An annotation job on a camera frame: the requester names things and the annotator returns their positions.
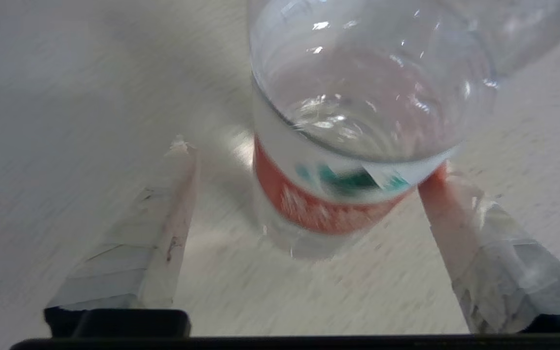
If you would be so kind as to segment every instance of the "clear plastic bottle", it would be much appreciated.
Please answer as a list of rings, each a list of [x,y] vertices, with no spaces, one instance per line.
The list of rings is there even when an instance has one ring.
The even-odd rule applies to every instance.
[[[249,3],[255,206],[278,246],[333,255],[489,112],[498,66],[460,13],[436,0]]]

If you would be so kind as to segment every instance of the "white table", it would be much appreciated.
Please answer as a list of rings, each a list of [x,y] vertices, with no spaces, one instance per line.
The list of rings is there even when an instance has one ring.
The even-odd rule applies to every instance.
[[[175,306],[194,335],[465,332],[417,198],[343,257],[292,261],[250,207],[245,2],[0,0],[0,349],[175,134],[202,186]],[[560,258],[560,51],[505,86],[458,163]]]

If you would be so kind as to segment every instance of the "bottle bottom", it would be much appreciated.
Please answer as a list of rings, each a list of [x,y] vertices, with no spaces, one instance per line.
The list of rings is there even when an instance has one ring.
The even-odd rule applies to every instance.
[[[254,181],[254,209],[262,233],[277,248],[295,259],[324,260],[338,255],[358,242],[368,229],[346,235],[317,233],[287,221],[273,207],[257,179]]]

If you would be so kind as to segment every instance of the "red label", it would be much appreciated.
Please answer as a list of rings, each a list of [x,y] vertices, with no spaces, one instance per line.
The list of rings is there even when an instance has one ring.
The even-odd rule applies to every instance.
[[[254,166],[258,182],[274,208],[288,221],[320,233],[342,235],[371,228],[405,197],[400,195],[389,201],[371,204],[340,204],[315,197],[282,173],[269,159],[258,138]]]

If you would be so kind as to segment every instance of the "bottle label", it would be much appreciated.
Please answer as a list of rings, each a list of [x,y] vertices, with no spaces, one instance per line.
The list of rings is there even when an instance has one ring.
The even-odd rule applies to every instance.
[[[254,169],[263,192],[285,219],[320,233],[374,226],[454,151],[413,162],[365,162],[311,142],[262,98],[254,99],[254,116]]]

